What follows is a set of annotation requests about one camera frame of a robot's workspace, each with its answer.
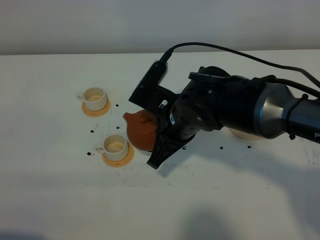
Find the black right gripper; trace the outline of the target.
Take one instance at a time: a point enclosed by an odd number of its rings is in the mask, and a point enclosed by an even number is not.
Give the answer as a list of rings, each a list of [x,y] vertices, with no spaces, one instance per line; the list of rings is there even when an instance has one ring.
[[[163,97],[157,116],[157,131],[147,165],[157,170],[174,153],[189,143],[199,131],[221,130],[223,125],[202,95]]]

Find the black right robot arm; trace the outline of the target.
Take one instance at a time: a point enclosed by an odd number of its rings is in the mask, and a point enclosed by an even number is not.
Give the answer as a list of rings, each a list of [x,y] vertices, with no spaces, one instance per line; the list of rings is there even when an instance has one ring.
[[[160,86],[167,66],[156,62],[130,101],[153,114],[157,130],[148,165],[157,169],[199,131],[232,128],[265,139],[288,133],[319,142],[320,94],[301,84],[268,75],[247,79],[221,68],[189,74],[179,93]]]

